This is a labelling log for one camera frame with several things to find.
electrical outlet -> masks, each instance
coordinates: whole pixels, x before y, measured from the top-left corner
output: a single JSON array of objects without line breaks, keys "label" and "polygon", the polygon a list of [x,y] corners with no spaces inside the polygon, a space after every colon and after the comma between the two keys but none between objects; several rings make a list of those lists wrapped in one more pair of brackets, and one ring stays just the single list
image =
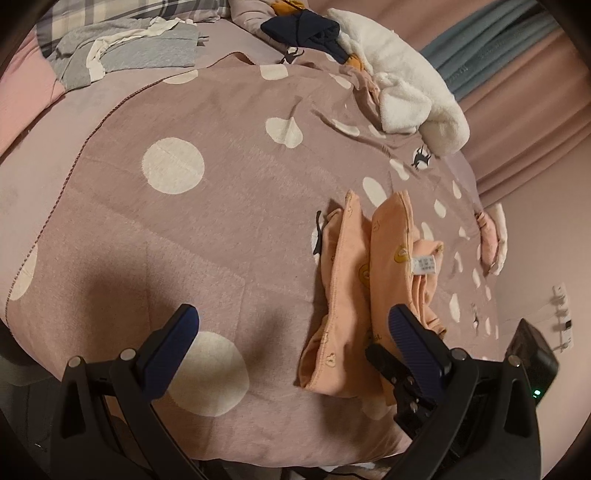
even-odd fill
[{"label": "electrical outlet", "polygon": [[569,297],[566,293],[566,285],[564,282],[552,287],[552,291],[554,292],[556,303],[561,307],[567,307],[569,304]]},{"label": "electrical outlet", "polygon": [[564,317],[561,323],[563,330],[560,332],[561,342],[564,350],[574,347],[573,343],[573,320],[570,315]]}]

cartoon print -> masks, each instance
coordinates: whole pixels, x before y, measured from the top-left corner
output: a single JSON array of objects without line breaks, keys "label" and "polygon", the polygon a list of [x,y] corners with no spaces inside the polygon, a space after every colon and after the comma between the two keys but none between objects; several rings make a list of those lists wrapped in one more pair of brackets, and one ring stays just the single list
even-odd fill
[{"label": "cartoon print", "polygon": [[336,353],[333,352],[328,355],[326,360],[324,360],[324,363],[329,367],[334,367],[336,365]]},{"label": "cartoon print", "polygon": [[408,262],[408,249],[404,245],[400,245],[394,254],[394,261],[396,263]]},{"label": "cartoon print", "polygon": [[478,317],[478,311],[476,310],[476,304],[471,303],[470,307],[472,308],[472,326],[474,327],[474,330],[476,331],[476,334],[478,335],[478,327],[480,326],[480,318]]},{"label": "cartoon print", "polygon": [[431,154],[427,151],[426,146],[423,145],[414,153],[414,161],[412,163],[416,170],[425,170],[429,166],[429,159]]},{"label": "cartoon print", "polygon": [[298,54],[299,51],[300,49],[297,47],[287,47],[287,52],[285,52],[285,56],[281,59],[279,63],[288,63],[291,65],[292,63],[294,63],[294,60],[297,57],[301,57],[304,54],[304,50],[302,50],[301,53]]},{"label": "cartoon print", "polygon": [[367,263],[359,268],[359,281],[369,288],[369,265]]}]

metal screw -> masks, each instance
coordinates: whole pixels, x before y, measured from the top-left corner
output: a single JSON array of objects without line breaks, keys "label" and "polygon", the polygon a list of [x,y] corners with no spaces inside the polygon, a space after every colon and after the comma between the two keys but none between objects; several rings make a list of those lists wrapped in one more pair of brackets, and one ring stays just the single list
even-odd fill
[{"label": "metal screw", "polygon": [[128,362],[129,360],[135,358],[135,350],[132,348],[126,348],[123,350],[119,356],[122,360]]},{"label": "metal screw", "polygon": [[509,363],[511,365],[513,365],[514,367],[520,367],[521,366],[521,358],[519,358],[517,355],[509,355]]},{"label": "metal screw", "polygon": [[462,348],[454,348],[452,350],[452,357],[456,360],[465,360],[466,358],[468,358],[468,354]]},{"label": "metal screw", "polygon": [[72,358],[70,358],[70,360],[68,362],[68,367],[76,368],[81,363],[82,363],[82,358],[80,358],[79,356],[73,356]]}]

pink curtain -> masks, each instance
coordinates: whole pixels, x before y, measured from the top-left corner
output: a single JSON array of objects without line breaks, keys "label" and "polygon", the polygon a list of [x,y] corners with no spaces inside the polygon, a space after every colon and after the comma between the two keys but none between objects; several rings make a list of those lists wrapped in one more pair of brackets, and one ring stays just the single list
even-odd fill
[{"label": "pink curtain", "polygon": [[[417,50],[491,0],[309,0],[393,29]],[[462,149],[484,205],[512,192],[591,133],[591,74],[562,30],[520,55],[460,105],[470,124]]]},{"label": "pink curtain", "polygon": [[464,98],[462,149],[484,205],[564,157],[591,133],[591,74],[563,30]]}]

gray clothing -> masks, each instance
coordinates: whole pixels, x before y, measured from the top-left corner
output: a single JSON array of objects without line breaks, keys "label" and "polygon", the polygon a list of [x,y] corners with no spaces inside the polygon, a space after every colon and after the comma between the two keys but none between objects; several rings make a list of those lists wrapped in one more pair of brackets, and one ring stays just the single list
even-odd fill
[{"label": "gray clothing", "polygon": [[[66,34],[47,60],[66,91],[91,84],[86,57],[99,37],[148,28],[149,18],[121,18],[77,28]],[[195,25],[179,23],[156,37],[142,37],[109,48],[100,62],[105,72],[126,69],[192,67],[196,47],[207,37]]]}]

